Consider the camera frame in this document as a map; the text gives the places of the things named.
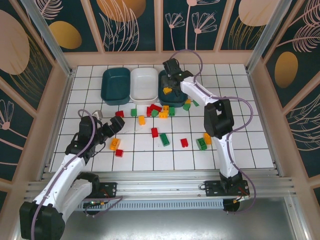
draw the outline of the gray floor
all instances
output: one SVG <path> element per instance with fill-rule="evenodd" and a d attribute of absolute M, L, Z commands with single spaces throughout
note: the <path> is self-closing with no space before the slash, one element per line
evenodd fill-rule
<path fill-rule="evenodd" d="M 282 199 L 258 199 L 245 213 L 222 210 L 74 212 L 63 240 L 295 240 Z"/>

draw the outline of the yellow oval shape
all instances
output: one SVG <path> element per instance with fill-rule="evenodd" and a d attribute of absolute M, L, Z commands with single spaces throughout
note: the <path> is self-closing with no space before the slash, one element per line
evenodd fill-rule
<path fill-rule="evenodd" d="M 59 46 L 65 49 L 76 49 L 80 47 L 82 38 L 78 30 L 65 21 L 55 21 L 49 26 Z"/>
<path fill-rule="evenodd" d="M 298 71 L 298 59 L 292 52 L 283 52 L 275 64 L 274 78 L 280 88 L 287 88 L 294 80 Z"/>

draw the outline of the red lego brick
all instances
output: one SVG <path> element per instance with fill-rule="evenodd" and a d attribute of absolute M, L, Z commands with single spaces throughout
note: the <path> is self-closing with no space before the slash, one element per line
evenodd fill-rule
<path fill-rule="evenodd" d="M 117 112 L 115 113 L 115 115 L 118 116 L 118 117 L 122 117 L 122 118 L 125 117 L 124 111 L 117 111 Z"/>
<path fill-rule="evenodd" d="M 156 127 L 151 128 L 151 133 L 153 138 L 157 138 L 159 136 L 158 129 Z"/>
<path fill-rule="evenodd" d="M 162 107 L 154 105 L 154 104 L 151 104 L 150 109 L 151 110 L 157 110 L 160 113 L 161 110 L 162 110 Z"/>
<path fill-rule="evenodd" d="M 181 145 L 182 145 L 183 148 L 186 148 L 186 147 L 189 146 L 188 140 L 186 138 L 181 139 L 180 141 L 181 141 Z"/>
<path fill-rule="evenodd" d="M 115 156 L 122 158 L 122 156 L 124 155 L 124 151 L 117 149 L 115 150 Z"/>

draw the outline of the yellow lego brick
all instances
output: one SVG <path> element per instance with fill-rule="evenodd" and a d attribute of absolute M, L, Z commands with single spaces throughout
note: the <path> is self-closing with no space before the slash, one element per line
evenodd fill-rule
<path fill-rule="evenodd" d="M 112 139 L 112 142 L 110 144 L 110 150 L 116 151 L 118 149 L 119 145 L 120 145 L 120 141 L 121 140 L 118 139 L 118 138 Z"/>
<path fill-rule="evenodd" d="M 160 119 L 167 119 L 168 113 L 167 112 L 159 112 L 159 118 Z"/>
<path fill-rule="evenodd" d="M 139 124 L 140 125 L 145 125 L 146 124 L 146 120 L 144 116 L 139 116 Z"/>
<path fill-rule="evenodd" d="M 208 133 L 204 133 L 203 134 L 203 138 L 204 138 L 204 141 L 205 141 L 205 144 L 211 144 L 212 143 L 212 140 L 211 140 L 211 137 L 210 137 L 210 135 L 208 134 Z"/>
<path fill-rule="evenodd" d="M 169 94 L 169 93 L 171 93 L 172 92 L 172 89 L 171 88 L 169 88 L 169 87 L 164 87 L 163 88 L 163 93 L 165 94 L 165 95 L 167 95 L 167 94 Z"/>

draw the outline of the cable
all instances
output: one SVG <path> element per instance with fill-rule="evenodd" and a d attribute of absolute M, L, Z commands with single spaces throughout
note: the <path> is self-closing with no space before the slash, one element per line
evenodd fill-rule
<path fill-rule="evenodd" d="M 75 155 L 73 158 L 71 158 L 66 164 L 65 166 L 60 170 L 60 172 L 56 175 L 55 179 L 53 180 L 52 184 L 50 185 L 50 187 L 48 188 L 48 190 L 46 191 L 45 195 L 43 196 L 40 204 L 38 205 L 38 207 L 35 210 L 33 219 L 32 219 L 32 223 L 31 223 L 31 240 L 35 240 L 35 228 L 36 228 L 36 220 L 37 220 L 37 216 L 40 212 L 41 207 L 43 206 L 45 200 L 47 199 L 47 196 L 50 194 L 52 188 L 55 186 L 56 182 L 58 181 L 58 179 L 60 178 L 60 176 L 62 175 L 62 173 L 68 168 L 68 166 L 73 162 L 73 160 L 75 160 L 76 158 L 78 158 L 81 154 L 83 154 L 85 152 L 85 150 L 87 150 L 87 148 L 90 146 L 90 144 L 92 143 L 94 137 L 95 137 L 95 133 L 96 133 L 96 125 L 95 125 L 95 120 L 94 118 L 91 116 L 91 114 L 84 109 L 80 109 L 78 111 L 78 115 L 80 115 L 80 112 L 84 112 L 86 114 L 89 115 L 91 121 L 92 121 L 92 135 L 91 138 L 89 140 L 89 142 L 86 144 L 86 146 L 77 154 Z"/>
<path fill-rule="evenodd" d="M 254 117 L 254 110 L 253 110 L 252 106 L 250 105 L 250 103 L 249 103 L 247 100 L 244 100 L 243 98 L 240 98 L 240 97 L 235 97 L 235 96 L 218 97 L 218 96 L 212 96 L 212 95 L 208 94 L 206 91 L 203 91 L 202 88 L 199 87 L 199 85 L 198 85 L 198 83 L 197 83 L 197 81 L 196 81 L 197 76 L 200 75 L 200 73 L 202 72 L 203 67 L 204 67 L 204 63 L 203 63 L 203 61 L 202 61 L 202 58 L 200 57 L 200 55 L 199 55 L 197 52 L 195 52 L 195 51 L 193 51 L 193 50 L 190 50 L 190 49 L 181 49 L 181 50 L 176 51 L 176 52 L 170 57 L 170 59 L 172 59 L 175 55 L 177 55 L 177 54 L 180 53 L 180 52 L 190 52 L 190 53 L 195 54 L 195 55 L 199 58 L 199 60 L 200 60 L 200 71 L 199 71 L 196 75 L 194 75 L 194 77 L 193 77 L 193 83 L 194 83 L 194 85 L 195 85 L 203 94 L 207 95 L 209 98 L 214 99 L 214 100 L 225 100 L 225 99 L 238 100 L 238 101 L 241 101 L 241 102 L 245 103 L 245 104 L 249 107 L 249 109 L 250 109 L 250 117 L 249 117 L 249 120 L 248 120 L 243 126 L 240 126 L 240 127 L 236 128 L 236 129 L 232 130 L 232 131 L 226 136 L 226 141 L 229 143 L 229 138 L 230 138 L 231 134 L 233 134 L 234 132 L 237 132 L 237 131 L 245 128 L 246 126 L 248 126 L 249 123 L 251 122 L 251 120 L 253 119 L 253 117 Z M 226 148 L 227 148 L 227 152 L 228 152 L 228 155 L 229 155 L 229 158 L 230 158 L 230 161 L 231 161 L 232 165 L 233 165 L 233 166 L 235 167 L 235 169 L 237 169 L 246 179 L 248 179 L 248 181 L 251 183 L 252 188 L 253 188 L 253 201 L 252 201 L 251 205 L 250 205 L 248 208 L 244 209 L 244 210 L 234 212 L 235 214 L 244 213 L 244 212 L 247 212 L 249 209 L 251 209 L 251 208 L 254 206 L 254 204 L 256 203 L 256 199 L 257 199 L 256 186 L 254 185 L 253 181 L 248 177 L 248 175 L 245 174 L 245 173 L 236 165 L 236 163 L 234 162 L 234 160 L 233 160 L 233 158 L 232 158 L 232 156 L 231 156 L 231 151 L 230 151 L 230 145 L 229 145 L 229 144 L 226 145 Z"/>

